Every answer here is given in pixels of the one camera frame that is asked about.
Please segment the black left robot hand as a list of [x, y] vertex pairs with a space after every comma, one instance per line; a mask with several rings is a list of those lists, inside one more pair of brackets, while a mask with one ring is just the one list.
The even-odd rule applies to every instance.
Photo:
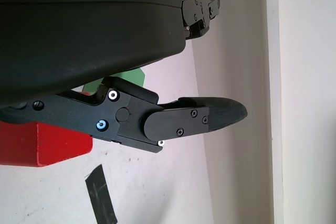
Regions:
[[40, 122], [157, 153], [248, 112], [227, 98], [179, 98], [117, 77], [205, 35], [220, 0], [1, 0], [1, 120]]

